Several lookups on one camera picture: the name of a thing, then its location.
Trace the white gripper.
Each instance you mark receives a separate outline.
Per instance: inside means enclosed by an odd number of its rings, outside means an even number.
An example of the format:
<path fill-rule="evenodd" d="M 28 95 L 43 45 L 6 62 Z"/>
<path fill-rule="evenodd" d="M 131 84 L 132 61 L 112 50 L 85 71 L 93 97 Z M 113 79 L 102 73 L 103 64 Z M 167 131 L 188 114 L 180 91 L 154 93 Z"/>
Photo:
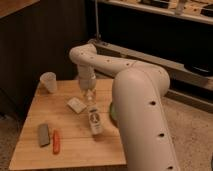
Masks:
<path fill-rule="evenodd" d="M 78 81 L 83 99 L 87 100 L 87 90 L 91 90 L 92 101 L 96 103 L 96 75 L 95 71 L 90 66 L 78 65 Z"/>

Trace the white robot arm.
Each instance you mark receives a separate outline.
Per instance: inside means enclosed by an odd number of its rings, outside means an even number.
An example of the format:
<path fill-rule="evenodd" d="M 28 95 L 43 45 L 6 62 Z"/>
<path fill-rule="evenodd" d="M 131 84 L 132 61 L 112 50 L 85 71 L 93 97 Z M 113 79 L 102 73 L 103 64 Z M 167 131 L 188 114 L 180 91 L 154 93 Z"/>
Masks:
<path fill-rule="evenodd" d="M 128 171 L 181 171 L 161 98 L 170 86 L 167 71 L 138 60 L 100 55 L 92 44 L 74 47 L 79 86 L 92 90 L 95 72 L 114 78 L 112 102 Z"/>

